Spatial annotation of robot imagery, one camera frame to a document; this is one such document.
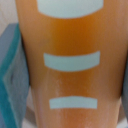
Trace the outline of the gripper grey left finger with green pad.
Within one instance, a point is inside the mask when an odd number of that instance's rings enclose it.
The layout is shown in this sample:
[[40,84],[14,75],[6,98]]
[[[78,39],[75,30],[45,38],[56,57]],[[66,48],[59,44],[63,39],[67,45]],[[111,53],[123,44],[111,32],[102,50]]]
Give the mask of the gripper grey left finger with green pad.
[[22,128],[29,74],[19,24],[0,36],[0,128]]

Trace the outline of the gripper grey right finger with green pad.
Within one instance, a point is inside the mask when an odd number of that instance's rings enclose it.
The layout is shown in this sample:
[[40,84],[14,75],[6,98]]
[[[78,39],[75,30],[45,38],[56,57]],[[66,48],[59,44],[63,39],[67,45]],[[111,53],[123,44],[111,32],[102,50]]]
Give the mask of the gripper grey right finger with green pad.
[[128,60],[126,62],[125,67],[125,74],[124,74],[124,80],[123,80],[123,88],[122,88],[122,95],[121,95],[121,113],[119,114],[119,122],[127,119],[128,124]]

